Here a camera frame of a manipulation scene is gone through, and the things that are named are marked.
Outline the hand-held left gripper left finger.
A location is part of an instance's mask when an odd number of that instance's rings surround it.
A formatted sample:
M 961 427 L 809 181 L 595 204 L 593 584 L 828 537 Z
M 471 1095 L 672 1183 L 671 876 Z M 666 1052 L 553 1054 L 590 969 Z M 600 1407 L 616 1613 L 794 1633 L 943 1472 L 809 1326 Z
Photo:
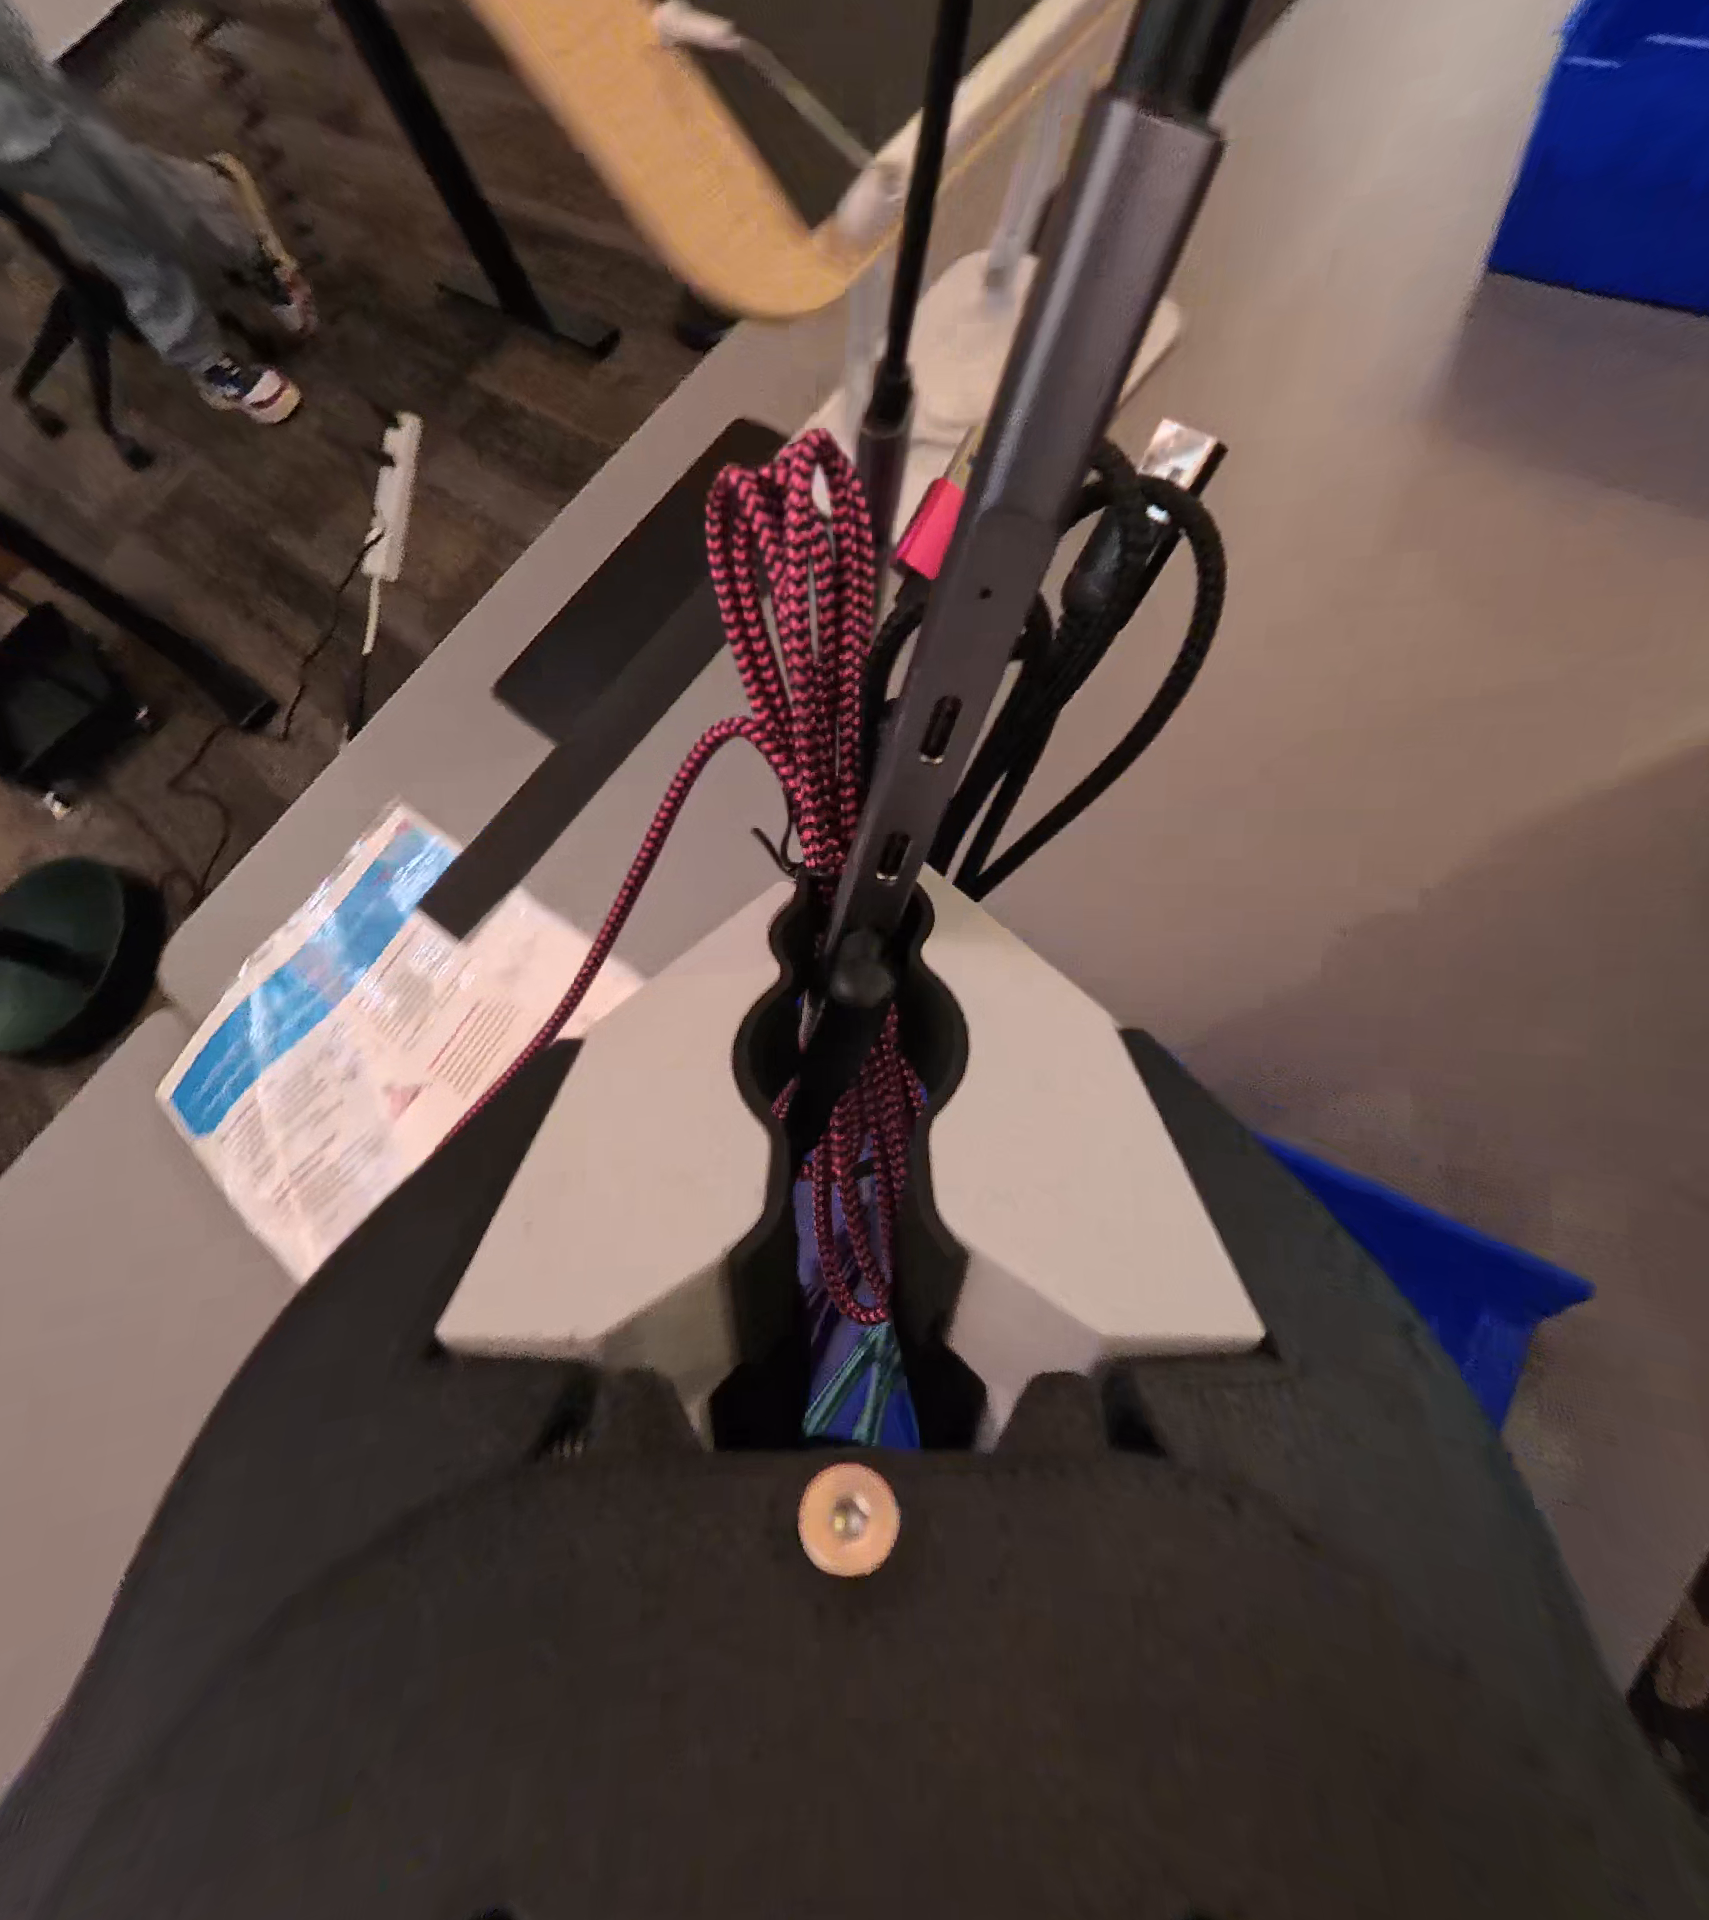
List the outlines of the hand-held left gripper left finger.
M 584 1035 L 440 1313 L 446 1352 L 648 1371 L 715 1430 L 734 1380 L 798 1424 L 809 1314 L 775 1104 L 807 930 L 776 883 Z

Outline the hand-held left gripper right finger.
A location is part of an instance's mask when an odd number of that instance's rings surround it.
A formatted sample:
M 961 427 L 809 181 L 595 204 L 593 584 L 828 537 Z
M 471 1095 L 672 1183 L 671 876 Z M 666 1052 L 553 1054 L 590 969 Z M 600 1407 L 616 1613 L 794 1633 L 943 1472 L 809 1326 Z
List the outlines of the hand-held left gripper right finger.
M 926 885 L 965 1028 L 928 1173 L 965 1274 L 949 1349 L 1004 1420 L 1031 1380 L 1242 1356 L 1266 1334 L 1117 1021 L 983 906 Z

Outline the tagged blue plastic bin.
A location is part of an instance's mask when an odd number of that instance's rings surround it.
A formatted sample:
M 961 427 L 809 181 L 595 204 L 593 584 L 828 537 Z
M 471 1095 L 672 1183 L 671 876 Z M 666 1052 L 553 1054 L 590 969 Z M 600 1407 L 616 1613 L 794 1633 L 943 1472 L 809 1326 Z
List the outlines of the tagged blue plastic bin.
M 1709 3 L 1586 3 L 1489 272 L 1709 319 Z

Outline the grey usb hub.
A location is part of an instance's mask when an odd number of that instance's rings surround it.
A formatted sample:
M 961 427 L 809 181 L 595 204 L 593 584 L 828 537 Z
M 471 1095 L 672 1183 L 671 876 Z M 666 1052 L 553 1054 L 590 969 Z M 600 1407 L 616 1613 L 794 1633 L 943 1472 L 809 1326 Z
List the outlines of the grey usb hub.
M 1088 456 L 1192 233 L 1248 3 L 1144 3 L 1082 110 L 957 532 L 881 742 L 798 1026 L 884 1006 L 917 876 L 986 726 Z

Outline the printed paper leaflet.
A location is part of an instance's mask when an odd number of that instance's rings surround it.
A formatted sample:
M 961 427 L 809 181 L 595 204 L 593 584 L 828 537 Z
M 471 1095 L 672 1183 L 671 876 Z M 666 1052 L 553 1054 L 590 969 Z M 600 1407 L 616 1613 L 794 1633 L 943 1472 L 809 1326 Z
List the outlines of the printed paper leaflet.
M 460 846 L 391 804 L 257 948 L 155 1102 L 240 1227 L 308 1285 L 543 1031 L 590 944 L 512 890 L 457 939 Z

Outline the black stanchion pole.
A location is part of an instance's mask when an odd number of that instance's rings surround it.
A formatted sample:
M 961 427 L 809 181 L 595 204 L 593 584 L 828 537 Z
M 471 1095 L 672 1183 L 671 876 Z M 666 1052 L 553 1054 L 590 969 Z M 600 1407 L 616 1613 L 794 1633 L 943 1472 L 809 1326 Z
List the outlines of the black stanchion pole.
M 0 892 L 0 1060 L 64 1067 L 117 1044 L 150 999 L 163 888 L 106 860 L 63 857 Z

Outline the white power strip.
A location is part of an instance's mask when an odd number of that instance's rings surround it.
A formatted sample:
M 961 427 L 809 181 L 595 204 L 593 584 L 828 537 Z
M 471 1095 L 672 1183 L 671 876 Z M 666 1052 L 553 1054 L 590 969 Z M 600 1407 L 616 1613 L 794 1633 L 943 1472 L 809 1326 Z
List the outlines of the white power strip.
M 403 570 L 423 437 L 424 422 L 412 410 L 399 410 L 383 430 L 371 525 L 360 556 L 360 574 L 367 580 L 362 660 L 373 657 L 377 645 L 385 590 Z

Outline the black floor box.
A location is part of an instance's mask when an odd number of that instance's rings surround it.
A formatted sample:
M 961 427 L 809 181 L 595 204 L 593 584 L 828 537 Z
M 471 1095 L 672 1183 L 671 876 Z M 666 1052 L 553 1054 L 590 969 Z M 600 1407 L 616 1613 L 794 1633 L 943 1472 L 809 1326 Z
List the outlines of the black floor box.
M 58 609 L 32 605 L 0 637 L 0 779 L 30 799 L 74 804 L 152 726 L 100 645 Z

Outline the black office chair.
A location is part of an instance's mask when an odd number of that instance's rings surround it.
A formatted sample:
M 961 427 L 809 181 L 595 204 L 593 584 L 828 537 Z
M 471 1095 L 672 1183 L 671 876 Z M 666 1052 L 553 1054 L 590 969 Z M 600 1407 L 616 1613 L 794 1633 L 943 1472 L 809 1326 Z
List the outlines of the black office chair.
M 10 397 L 44 438 L 63 438 L 69 424 L 42 405 L 40 388 L 51 373 L 76 352 L 88 379 L 100 437 L 114 449 L 125 468 L 147 472 L 155 466 L 155 454 L 117 416 L 114 342 L 126 339 L 136 347 L 142 344 L 119 290 L 97 268 L 74 258 L 37 213 L 1 188 L 0 223 L 52 275 L 51 300 L 32 348 L 14 375 Z

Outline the brown standing desk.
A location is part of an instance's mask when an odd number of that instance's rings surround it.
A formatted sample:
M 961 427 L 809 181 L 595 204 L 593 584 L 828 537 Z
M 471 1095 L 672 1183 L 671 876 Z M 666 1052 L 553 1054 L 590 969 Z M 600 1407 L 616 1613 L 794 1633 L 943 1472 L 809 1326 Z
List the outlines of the brown standing desk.
M 331 3 L 328 9 L 472 262 L 469 280 L 440 280 L 439 292 L 596 365 L 604 362 L 621 347 L 623 333 L 534 286 L 387 9 L 379 3 Z

